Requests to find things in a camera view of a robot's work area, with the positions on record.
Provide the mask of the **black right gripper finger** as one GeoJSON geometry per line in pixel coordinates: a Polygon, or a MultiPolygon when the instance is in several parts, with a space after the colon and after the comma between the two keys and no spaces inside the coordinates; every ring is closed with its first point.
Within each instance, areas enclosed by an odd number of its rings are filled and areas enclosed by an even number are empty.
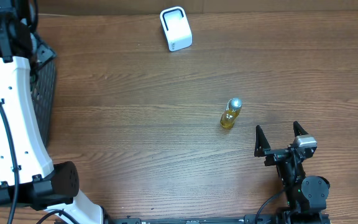
{"type": "Polygon", "coordinates": [[[302,128],[302,126],[300,125],[300,123],[298,121],[293,122],[293,131],[294,131],[295,137],[302,136],[302,135],[308,135],[308,132],[306,132],[302,128]]]}
{"type": "Polygon", "coordinates": [[[255,142],[254,156],[264,157],[265,153],[271,150],[270,144],[267,141],[267,138],[265,137],[265,134],[259,125],[255,127],[255,131],[256,131],[256,142],[255,142]]]}

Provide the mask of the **yellow liquid bottle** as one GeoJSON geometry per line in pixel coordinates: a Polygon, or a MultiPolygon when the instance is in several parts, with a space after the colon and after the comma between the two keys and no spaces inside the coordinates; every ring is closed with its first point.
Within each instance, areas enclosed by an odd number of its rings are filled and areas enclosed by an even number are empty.
{"type": "Polygon", "coordinates": [[[242,100],[239,98],[231,98],[224,113],[221,116],[220,125],[225,129],[231,129],[234,126],[236,118],[242,108],[242,100]]]}

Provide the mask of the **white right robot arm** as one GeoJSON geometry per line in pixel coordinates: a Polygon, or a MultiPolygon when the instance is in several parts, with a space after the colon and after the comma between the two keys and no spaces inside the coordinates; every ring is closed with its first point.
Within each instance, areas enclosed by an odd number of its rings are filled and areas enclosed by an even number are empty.
{"type": "Polygon", "coordinates": [[[330,183],[321,176],[307,176],[302,162],[313,157],[317,149],[316,139],[308,134],[299,122],[293,122],[294,141],[283,149],[272,149],[258,125],[255,128],[255,157],[263,157],[265,166],[275,166],[283,189],[267,199],[258,209],[254,223],[330,223],[326,209],[330,183]],[[273,200],[285,194],[287,206],[273,215],[262,216],[263,209],[273,200]]]}

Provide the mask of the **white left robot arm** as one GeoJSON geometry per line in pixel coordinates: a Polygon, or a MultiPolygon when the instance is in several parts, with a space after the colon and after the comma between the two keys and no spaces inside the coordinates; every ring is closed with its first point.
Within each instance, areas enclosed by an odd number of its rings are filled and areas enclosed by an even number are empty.
{"type": "Polygon", "coordinates": [[[37,33],[36,1],[0,1],[0,207],[45,211],[65,223],[109,222],[81,190],[73,162],[47,152],[55,90],[52,50],[37,33]]]}

